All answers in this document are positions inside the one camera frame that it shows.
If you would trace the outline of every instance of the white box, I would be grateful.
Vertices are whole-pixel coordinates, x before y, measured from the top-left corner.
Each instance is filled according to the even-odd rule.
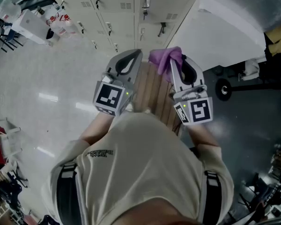
[[[22,11],[21,16],[13,23],[11,29],[38,44],[48,44],[46,36],[49,26],[30,10]]]

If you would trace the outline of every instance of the black strap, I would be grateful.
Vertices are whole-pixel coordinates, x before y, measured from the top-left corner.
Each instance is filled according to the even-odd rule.
[[[57,209],[63,225],[82,225],[76,187],[75,163],[62,168],[56,189]]]
[[[216,173],[205,171],[207,176],[207,194],[203,224],[216,225],[219,221],[222,206],[222,187]]]

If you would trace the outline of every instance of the equipment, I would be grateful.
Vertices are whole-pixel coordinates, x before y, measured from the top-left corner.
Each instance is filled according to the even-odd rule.
[[[201,68],[189,57],[182,55],[182,69],[171,59],[175,109],[184,125],[208,122],[213,119],[212,98],[207,96],[207,86]]]
[[[281,90],[281,82],[264,83],[256,85],[231,87],[231,84],[224,78],[219,79],[215,85],[216,96],[221,101],[228,101],[234,91],[276,89]]]
[[[93,103],[100,112],[119,116],[133,98],[133,84],[142,60],[140,49],[114,56],[97,82]]]

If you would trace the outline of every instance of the white container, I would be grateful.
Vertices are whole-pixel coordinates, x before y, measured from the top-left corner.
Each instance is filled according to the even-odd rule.
[[[21,7],[11,0],[3,0],[0,3],[0,19],[7,23],[13,23],[21,15]]]
[[[48,43],[46,36],[50,27],[28,9],[15,20],[11,29],[38,44]]]
[[[69,38],[70,34],[60,25],[56,17],[51,17],[49,20],[49,26],[53,32],[55,32],[61,38]]]
[[[71,18],[69,18],[69,16],[66,15],[62,15],[60,17],[60,25],[67,30],[68,33],[70,33],[71,35],[77,35],[79,33],[78,28],[75,26],[75,24],[72,22]]]

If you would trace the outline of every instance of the wooden board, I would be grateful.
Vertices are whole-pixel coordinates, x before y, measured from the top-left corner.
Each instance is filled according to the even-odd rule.
[[[169,97],[172,83],[157,74],[155,65],[142,63],[134,87],[137,90],[133,99],[134,110],[142,112],[150,108],[161,122],[177,134],[181,122],[173,107],[174,102]]]

